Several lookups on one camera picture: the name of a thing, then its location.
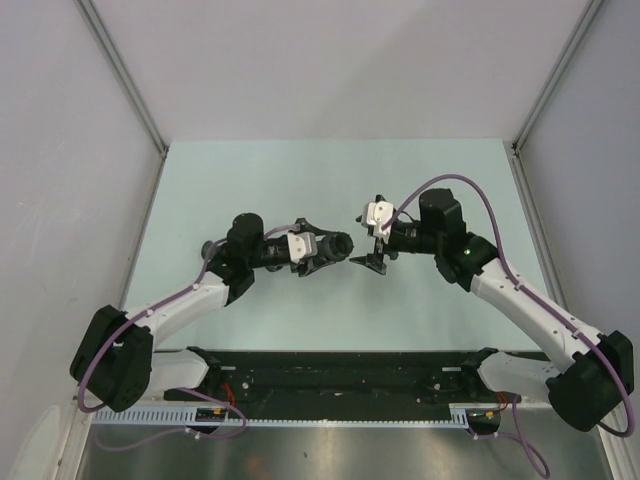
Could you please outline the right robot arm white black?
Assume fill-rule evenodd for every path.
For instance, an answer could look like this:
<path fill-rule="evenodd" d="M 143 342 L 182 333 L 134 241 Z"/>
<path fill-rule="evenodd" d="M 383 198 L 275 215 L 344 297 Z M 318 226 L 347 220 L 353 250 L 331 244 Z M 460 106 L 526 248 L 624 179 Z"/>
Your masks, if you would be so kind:
<path fill-rule="evenodd" d="M 383 196 L 368 202 L 356 220 L 375 243 L 372 252 L 353 263 L 383 275 L 385 261 L 401 253 L 430 255 L 448 283 L 496 308 L 546 357 L 539 361 L 481 350 L 461 376 L 469 399 L 484 401 L 495 391 L 520 394 L 550 404 L 582 432 L 601 426 L 628 400 L 634 390 L 634 355 L 624 334 L 604 334 L 540 295 L 511 270 L 495 244 L 468 230 L 450 190 L 421 193 L 419 210 L 418 220 L 403 222 Z"/>

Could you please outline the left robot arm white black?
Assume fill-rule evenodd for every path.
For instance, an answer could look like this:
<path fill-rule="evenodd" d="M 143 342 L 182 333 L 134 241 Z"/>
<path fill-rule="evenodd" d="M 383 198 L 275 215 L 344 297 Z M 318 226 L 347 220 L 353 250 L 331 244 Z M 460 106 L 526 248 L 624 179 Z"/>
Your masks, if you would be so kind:
<path fill-rule="evenodd" d="M 69 367 L 79 410 L 122 412 L 147 395 L 176 389 L 202 400 L 214 397 L 221 376 L 201 354 L 189 348 L 164 352 L 160 345 L 240 299 L 256 271 L 289 268 L 304 278 L 347 259 L 352 248 L 347 233 L 304 218 L 265 230 L 255 213 L 236 216 L 225 237 L 203 244 L 201 269 L 181 290 L 136 309 L 105 305 L 94 313 Z"/>

